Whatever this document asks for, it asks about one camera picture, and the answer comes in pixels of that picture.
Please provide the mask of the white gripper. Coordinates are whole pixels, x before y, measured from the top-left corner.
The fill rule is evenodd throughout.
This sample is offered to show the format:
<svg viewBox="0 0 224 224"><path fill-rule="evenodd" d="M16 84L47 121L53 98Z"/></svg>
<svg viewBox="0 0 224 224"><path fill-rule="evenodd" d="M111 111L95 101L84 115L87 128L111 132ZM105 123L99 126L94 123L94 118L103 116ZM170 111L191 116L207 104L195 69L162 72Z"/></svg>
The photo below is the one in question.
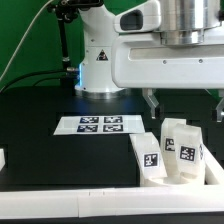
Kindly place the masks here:
<svg viewBox="0 0 224 224"><path fill-rule="evenodd" d="M144 88L151 117L160 114L158 89L224 89L224 32L207 31L202 44L164 46L156 33L122 35L112 47L118 87Z"/></svg>

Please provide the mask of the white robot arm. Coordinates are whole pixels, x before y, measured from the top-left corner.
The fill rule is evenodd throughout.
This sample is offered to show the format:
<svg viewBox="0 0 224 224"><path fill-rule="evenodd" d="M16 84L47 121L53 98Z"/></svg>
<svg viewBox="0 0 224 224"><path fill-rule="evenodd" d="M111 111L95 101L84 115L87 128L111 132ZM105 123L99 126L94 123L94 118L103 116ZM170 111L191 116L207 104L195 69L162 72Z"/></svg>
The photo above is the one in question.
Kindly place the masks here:
<svg viewBox="0 0 224 224"><path fill-rule="evenodd" d="M114 15L97 0L79 8L85 57L77 89L89 97L139 88L151 115L158 89L216 89L224 120L224 11L220 0L146 0Z"/></svg>

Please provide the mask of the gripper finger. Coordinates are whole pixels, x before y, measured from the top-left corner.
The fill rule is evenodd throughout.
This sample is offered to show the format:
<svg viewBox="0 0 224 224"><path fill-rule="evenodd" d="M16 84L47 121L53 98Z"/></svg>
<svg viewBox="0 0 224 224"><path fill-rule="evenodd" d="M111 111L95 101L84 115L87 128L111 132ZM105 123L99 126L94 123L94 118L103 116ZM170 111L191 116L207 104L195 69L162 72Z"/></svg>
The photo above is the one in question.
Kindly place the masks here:
<svg viewBox="0 0 224 224"><path fill-rule="evenodd" d="M215 120L221 122L224 119L224 89L218 91L221 100L215 108Z"/></svg>

